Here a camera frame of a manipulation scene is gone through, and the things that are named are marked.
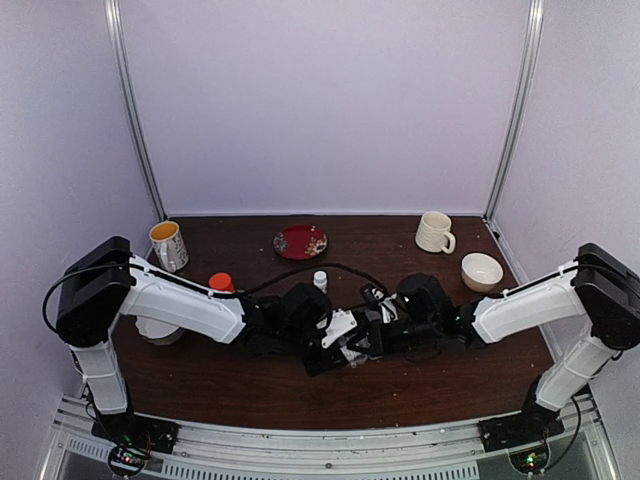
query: white enclosure wall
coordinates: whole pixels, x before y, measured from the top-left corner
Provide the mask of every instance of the white enclosure wall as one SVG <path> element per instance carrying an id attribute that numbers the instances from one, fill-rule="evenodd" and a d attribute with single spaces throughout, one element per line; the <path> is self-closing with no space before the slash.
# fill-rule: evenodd
<path id="1" fill-rule="evenodd" d="M 595 241 L 640 272 L 640 3 L 547 2 L 497 223 L 530 278 Z M 579 321 L 553 326 L 565 347 Z M 640 352 L 594 382 L 624 479 L 638 478 Z"/>
<path id="2" fill-rule="evenodd" d="M 0 65 L 0 479 L 16 480 L 79 388 L 45 291 L 111 235 L 144 252 L 154 216 L 101 0 L 0 0 Z"/>
<path id="3" fill-rule="evenodd" d="M 528 1 L 121 3 L 170 214 L 484 210 Z"/>

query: metal pole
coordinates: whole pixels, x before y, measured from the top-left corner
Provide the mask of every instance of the metal pole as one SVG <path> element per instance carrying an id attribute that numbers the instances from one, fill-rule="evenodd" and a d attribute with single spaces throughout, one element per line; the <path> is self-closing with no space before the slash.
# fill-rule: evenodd
<path id="1" fill-rule="evenodd" d="M 158 183 L 156 182 L 155 175 L 153 174 L 153 168 L 151 167 L 151 162 L 149 160 L 149 152 L 147 151 L 147 145 L 144 141 L 140 115 L 138 113 L 138 107 L 133 93 L 122 22 L 120 20 L 119 0 L 105 0 L 105 9 L 107 13 L 109 35 L 111 36 L 111 43 L 113 45 L 116 64 L 118 65 L 118 72 L 120 74 L 120 87 L 122 88 L 129 130 L 135 147 L 136 157 L 138 158 L 138 163 L 142 170 L 142 176 L 149 195 L 151 196 L 151 201 L 156 211 L 156 215 L 160 221 L 166 220 L 167 213 L 165 212 L 164 205 L 162 204 L 162 198 L 160 197 L 160 191 L 158 190 Z"/>
<path id="2" fill-rule="evenodd" d="M 522 122 L 524 119 L 524 110 L 533 73 L 538 59 L 538 51 L 540 50 L 540 38 L 542 36 L 542 20 L 544 11 L 544 0 L 531 0 L 529 8 L 529 24 L 527 25 L 527 33 L 525 35 L 524 47 L 522 51 L 522 63 L 520 65 L 520 76 L 516 88 L 516 96 L 513 101 L 513 109 L 511 111 L 511 119 L 509 120 L 509 128 L 507 136 L 502 148 L 502 156 L 496 173 L 496 178 L 491 189 L 489 202 L 484 212 L 484 219 L 488 223 L 493 220 L 498 207 L 498 201 L 504 188 L 507 173 L 513 160 L 516 143 Z"/>

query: dark wooden tabletop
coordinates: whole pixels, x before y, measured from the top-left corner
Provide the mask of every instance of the dark wooden tabletop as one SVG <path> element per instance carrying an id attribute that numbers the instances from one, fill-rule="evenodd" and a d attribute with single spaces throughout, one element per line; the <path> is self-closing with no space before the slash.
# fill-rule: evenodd
<path id="1" fill-rule="evenodd" d="M 440 278 L 457 304 L 477 298 L 460 278 L 460 262 L 470 252 L 500 260 L 505 278 L 499 289 L 515 285 L 488 230 L 479 218 L 457 217 L 452 255 L 429 254 L 415 245 L 418 217 L 222 217 L 179 218 L 190 261 L 180 272 L 207 284 L 220 271 L 236 288 L 250 288 L 301 264 L 280 258 L 273 236 L 283 227 L 314 224 L 329 237 L 329 248 L 308 262 L 341 262 L 369 272 L 395 290 L 415 272 Z M 305 277 L 265 291 L 284 293 Z M 329 272 L 335 307 L 361 302 L 363 281 Z M 391 355 L 355 369 L 307 377 L 295 358 L 252 356 L 188 332 L 177 343 L 157 347 L 143 340 L 133 322 L 114 333 L 120 365 L 138 412 L 182 420 L 277 429 L 351 429 L 424 425 L 517 410 L 531 381 L 551 365 L 537 329 L 473 352 Z"/>

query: white cup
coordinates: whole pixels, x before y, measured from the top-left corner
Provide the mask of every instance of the white cup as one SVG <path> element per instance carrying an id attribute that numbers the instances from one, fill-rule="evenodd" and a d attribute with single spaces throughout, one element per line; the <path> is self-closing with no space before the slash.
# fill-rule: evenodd
<path id="1" fill-rule="evenodd" d="M 452 253 L 456 248 L 456 237 L 451 233 L 451 219 L 440 212 L 422 215 L 416 232 L 416 244 L 430 253 Z"/>
<path id="2" fill-rule="evenodd" d="M 187 247 L 184 246 L 180 226 L 176 222 L 158 223 L 149 232 L 149 238 L 160 265 L 167 272 L 176 272 L 189 261 Z"/>

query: orange bottle cap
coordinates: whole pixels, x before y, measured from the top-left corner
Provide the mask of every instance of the orange bottle cap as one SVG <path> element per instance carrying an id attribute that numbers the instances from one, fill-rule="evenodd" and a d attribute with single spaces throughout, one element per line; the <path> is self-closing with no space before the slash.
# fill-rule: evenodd
<path id="1" fill-rule="evenodd" d="M 233 286 L 231 275 L 228 273 L 220 272 L 216 273 L 209 279 L 209 287 L 220 292 L 235 292 L 236 289 Z"/>

